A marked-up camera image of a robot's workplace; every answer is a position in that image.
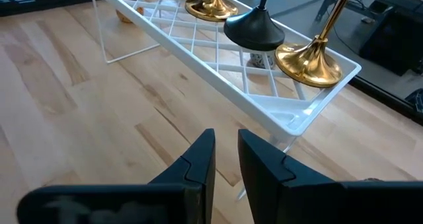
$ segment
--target lamp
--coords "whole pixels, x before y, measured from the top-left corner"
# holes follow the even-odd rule
[[[276,49],[276,64],[292,79],[318,88],[334,86],[342,78],[337,62],[325,53],[327,36],[348,0],[338,0],[320,35],[306,45],[282,44]]]
[[[267,0],[242,15],[229,17],[223,30],[234,43],[251,50],[271,51],[284,43],[284,31],[270,18]]]
[[[185,9],[194,17],[212,22],[223,22],[238,13],[236,6],[227,0],[186,0]]]

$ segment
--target light wood floor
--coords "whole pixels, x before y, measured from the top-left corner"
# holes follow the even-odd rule
[[[104,2],[114,57],[153,45]],[[215,128],[214,223],[252,223],[237,130],[259,124],[162,48],[105,65],[90,3],[0,18],[0,217],[51,184],[143,184],[205,128]],[[236,82],[236,75],[224,74]],[[251,77],[265,93],[264,77]],[[293,94],[289,81],[279,91]],[[352,87],[323,111],[290,155],[337,180],[423,178],[423,129]]]

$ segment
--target black lamp base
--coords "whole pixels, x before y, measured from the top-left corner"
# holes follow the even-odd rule
[[[285,40],[284,31],[274,24],[267,9],[258,7],[229,17],[223,29],[231,41],[251,50],[275,50]]]

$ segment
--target gold pole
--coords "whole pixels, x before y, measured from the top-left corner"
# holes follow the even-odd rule
[[[238,13],[227,0],[186,0],[185,9],[194,17],[212,22],[223,22]]]
[[[320,35],[306,46],[282,44],[276,49],[276,64],[292,79],[312,87],[327,88],[341,80],[342,71],[325,54],[327,36],[348,0],[338,0]]]

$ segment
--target gold lamp base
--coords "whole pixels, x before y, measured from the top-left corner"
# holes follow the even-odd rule
[[[238,13],[236,6],[226,0],[186,0],[185,9],[194,17],[211,22],[223,22]]]
[[[325,54],[327,39],[315,39],[306,46],[282,44],[276,49],[278,67],[300,83],[318,88],[332,87],[342,78],[334,59]]]

